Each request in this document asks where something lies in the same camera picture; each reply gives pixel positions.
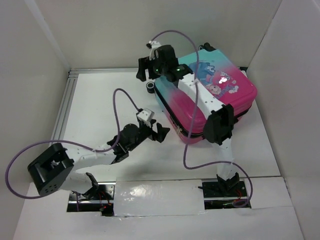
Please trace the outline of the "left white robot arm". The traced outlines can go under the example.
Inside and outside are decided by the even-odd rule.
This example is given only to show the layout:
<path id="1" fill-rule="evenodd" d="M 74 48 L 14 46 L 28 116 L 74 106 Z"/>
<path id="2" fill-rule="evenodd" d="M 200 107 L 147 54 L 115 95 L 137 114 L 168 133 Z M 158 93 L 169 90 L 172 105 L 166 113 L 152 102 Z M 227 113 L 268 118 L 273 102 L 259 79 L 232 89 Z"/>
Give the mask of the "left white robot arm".
<path id="1" fill-rule="evenodd" d="M 27 167 L 39 196 L 66 190 L 80 194 L 87 200 L 96 198 L 102 192 L 98 181 L 90 172 L 79 173 L 80 169 L 118 164 L 147 139 L 162 143 L 170 131 L 160 123 L 156 124 L 157 130 L 154 131 L 155 119 L 137 121 L 138 125 L 125 125 L 118 135 L 107 142 L 112 152 L 67 149 L 61 143 L 48 147 Z"/>

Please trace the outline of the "pink hard-shell suitcase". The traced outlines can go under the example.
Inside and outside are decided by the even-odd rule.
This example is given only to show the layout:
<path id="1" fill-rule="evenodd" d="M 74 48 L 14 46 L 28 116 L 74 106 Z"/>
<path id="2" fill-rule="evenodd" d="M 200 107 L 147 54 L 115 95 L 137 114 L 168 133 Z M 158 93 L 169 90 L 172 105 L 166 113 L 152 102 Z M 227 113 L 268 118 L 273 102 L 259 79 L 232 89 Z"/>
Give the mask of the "pink hard-shell suitcase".
<path id="1" fill-rule="evenodd" d="M 251 81 L 209 43 L 180 58 L 171 45 L 150 41 L 147 46 L 151 52 L 138 60 L 136 77 L 153 84 L 147 90 L 155 94 L 180 139 L 218 145 L 229 139 L 257 96 Z"/>

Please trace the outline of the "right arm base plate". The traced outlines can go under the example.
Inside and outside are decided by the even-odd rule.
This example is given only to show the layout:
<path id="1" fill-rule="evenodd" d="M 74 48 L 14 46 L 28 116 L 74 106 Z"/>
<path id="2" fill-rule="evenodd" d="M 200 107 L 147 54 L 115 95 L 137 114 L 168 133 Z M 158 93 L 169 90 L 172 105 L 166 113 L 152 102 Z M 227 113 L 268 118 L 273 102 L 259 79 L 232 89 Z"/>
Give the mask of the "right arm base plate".
<path id="1" fill-rule="evenodd" d="M 218 180 L 203 181 L 197 187 L 202 191 L 205 210 L 251 208 L 251 203 L 246 203 L 249 194 L 243 180 L 239 180 L 229 190 L 223 190 L 222 187 Z"/>

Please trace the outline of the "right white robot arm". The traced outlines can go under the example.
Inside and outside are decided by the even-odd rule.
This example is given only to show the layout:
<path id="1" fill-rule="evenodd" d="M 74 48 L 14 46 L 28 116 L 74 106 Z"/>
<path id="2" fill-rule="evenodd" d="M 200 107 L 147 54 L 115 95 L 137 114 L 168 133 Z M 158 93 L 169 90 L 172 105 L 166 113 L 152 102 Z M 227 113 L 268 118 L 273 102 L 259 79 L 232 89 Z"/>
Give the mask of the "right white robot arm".
<path id="1" fill-rule="evenodd" d="M 139 58 L 137 79 L 154 81 L 159 105 L 187 145 L 204 139 L 219 146 L 218 190 L 230 196 L 240 181 L 231 150 L 234 108 L 219 100 L 204 83 L 208 74 L 216 73 L 211 61 L 217 58 L 217 50 L 203 49 L 177 58 L 169 44 L 150 41 L 146 46 L 150 53 Z"/>

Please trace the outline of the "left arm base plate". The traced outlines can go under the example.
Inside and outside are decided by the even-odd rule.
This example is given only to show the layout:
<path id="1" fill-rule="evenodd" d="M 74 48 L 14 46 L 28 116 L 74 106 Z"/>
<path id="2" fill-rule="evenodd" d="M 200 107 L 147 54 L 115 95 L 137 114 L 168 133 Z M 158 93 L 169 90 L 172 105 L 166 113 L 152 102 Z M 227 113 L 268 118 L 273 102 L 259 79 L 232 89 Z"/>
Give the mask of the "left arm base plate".
<path id="1" fill-rule="evenodd" d="M 114 182 L 100 182 L 99 188 L 88 190 L 85 194 L 71 191 L 68 197 L 67 213 L 99 213 L 104 217 L 114 214 Z"/>

